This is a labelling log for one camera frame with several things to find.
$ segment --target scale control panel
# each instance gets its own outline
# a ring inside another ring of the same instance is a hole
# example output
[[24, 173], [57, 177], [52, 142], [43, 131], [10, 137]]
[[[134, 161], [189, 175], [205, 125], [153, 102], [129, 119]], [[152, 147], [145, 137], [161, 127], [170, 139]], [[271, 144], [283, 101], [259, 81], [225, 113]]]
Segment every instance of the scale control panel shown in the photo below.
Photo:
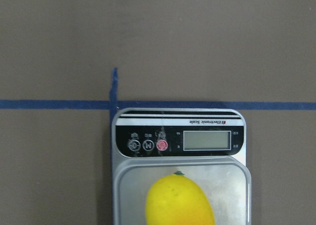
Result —
[[234, 110], [127, 111], [115, 131], [127, 157], [234, 155], [245, 144], [245, 121]]

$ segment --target white stripe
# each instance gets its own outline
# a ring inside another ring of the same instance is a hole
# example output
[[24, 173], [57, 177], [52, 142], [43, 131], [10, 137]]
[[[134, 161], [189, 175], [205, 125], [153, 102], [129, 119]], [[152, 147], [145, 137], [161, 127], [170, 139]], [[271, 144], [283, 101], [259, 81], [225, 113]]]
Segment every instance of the white stripe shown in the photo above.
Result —
[[146, 117], [234, 117], [240, 118], [239, 115], [194, 115], [194, 114], [122, 114], [121, 116], [146, 116]]
[[153, 125], [153, 126], [209, 126], [209, 125], [228, 125], [243, 126], [241, 119], [162, 119], [162, 118], [119, 118], [116, 125]]

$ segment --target scale display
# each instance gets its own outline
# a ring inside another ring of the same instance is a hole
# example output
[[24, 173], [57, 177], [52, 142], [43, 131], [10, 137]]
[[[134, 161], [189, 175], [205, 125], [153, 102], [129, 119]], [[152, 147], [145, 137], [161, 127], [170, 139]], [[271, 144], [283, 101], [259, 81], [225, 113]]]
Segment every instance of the scale display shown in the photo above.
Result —
[[183, 150], [230, 150], [230, 131], [184, 131]]

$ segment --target lemon stem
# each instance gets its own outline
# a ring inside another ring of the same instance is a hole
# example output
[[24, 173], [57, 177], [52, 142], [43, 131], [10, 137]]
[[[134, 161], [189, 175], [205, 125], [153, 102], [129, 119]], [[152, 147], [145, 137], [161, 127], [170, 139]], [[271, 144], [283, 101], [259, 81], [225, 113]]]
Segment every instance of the lemon stem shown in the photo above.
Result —
[[178, 176], [183, 176], [184, 174], [180, 171], [176, 171], [174, 174], [178, 175]]

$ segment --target black stripe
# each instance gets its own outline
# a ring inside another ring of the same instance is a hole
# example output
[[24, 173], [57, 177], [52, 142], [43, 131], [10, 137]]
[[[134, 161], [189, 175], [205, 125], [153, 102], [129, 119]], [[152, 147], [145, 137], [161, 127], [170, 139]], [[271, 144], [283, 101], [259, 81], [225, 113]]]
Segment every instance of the black stripe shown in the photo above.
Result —
[[120, 116], [120, 118], [132, 118], [132, 119], [237, 119], [240, 117], [188, 117], [188, 116]]
[[237, 115], [234, 112], [195, 112], [195, 111], [187, 111], [187, 112], [163, 112], [163, 111], [128, 111], [123, 114], [185, 114], [185, 115]]

